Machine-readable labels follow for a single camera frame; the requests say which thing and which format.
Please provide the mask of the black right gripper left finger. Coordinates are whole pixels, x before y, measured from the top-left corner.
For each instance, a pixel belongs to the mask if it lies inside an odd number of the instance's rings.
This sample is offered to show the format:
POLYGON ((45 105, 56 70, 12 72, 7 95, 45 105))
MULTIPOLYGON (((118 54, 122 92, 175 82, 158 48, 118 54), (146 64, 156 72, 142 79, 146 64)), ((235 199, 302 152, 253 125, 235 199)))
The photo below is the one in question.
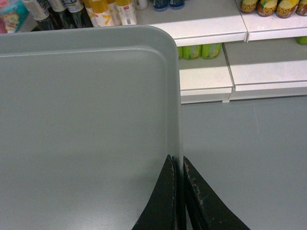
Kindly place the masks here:
POLYGON ((177 170, 167 155, 149 201, 134 230, 174 230, 177 208, 177 170))

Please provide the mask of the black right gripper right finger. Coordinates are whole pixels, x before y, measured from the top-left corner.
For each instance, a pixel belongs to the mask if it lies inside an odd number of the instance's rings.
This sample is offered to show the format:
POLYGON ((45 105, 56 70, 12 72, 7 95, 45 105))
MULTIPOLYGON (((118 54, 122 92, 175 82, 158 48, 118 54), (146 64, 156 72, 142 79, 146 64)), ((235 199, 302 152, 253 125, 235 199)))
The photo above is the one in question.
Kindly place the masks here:
POLYGON ((185 204, 194 230, 248 230, 219 198, 187 157, 183 157, 185 204))

